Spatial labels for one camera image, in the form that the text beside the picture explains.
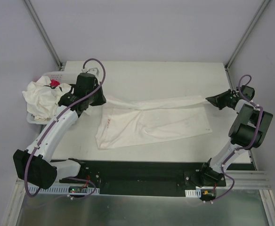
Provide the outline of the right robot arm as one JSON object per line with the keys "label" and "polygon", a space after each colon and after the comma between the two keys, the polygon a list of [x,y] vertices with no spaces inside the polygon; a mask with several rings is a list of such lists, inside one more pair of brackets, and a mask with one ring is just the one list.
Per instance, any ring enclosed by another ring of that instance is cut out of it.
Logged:
{"label": "right robot arm", "polygon": [[229,130],[227,144],[216,156],[203,164],[199,173],[199,181],[202,185],[211,185],[216,179],[215,174],[224,173],[239,155],[252,148],[258,148],[263,143],[273,114],[255,105],[252,101],[254,96],[255,89],[243,85],[236,91],[228,90],[206,98],[219,110],[225,107],[234,109],[237,117]]}

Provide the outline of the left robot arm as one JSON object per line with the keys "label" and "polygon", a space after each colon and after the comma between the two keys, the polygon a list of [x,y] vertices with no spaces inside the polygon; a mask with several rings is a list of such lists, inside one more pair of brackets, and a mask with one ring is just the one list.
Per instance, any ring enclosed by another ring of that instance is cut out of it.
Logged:
{"label": "left robot arm", "polygon": [[67,130],[89,106],[106,103],[96,75],[86,72],[77,76],[76,83],[58,102],[57,114],[37,139],[24,151],[13,155],[17,176],[37,187],[48,189],[55,181],[70,177],[75,183],[86,179],[84,162],[74,158],[52,162],[52,156]]}

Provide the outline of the white red-print t-shirt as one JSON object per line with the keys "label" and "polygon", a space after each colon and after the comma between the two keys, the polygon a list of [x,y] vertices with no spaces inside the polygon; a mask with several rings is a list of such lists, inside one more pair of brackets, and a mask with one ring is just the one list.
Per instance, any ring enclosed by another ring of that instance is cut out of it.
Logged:
{"label": "white red-print t-shirt", "polygon": [[212,132],[201,96],[147,101],[108,97],[96,133],[99,149],[196,137]]}

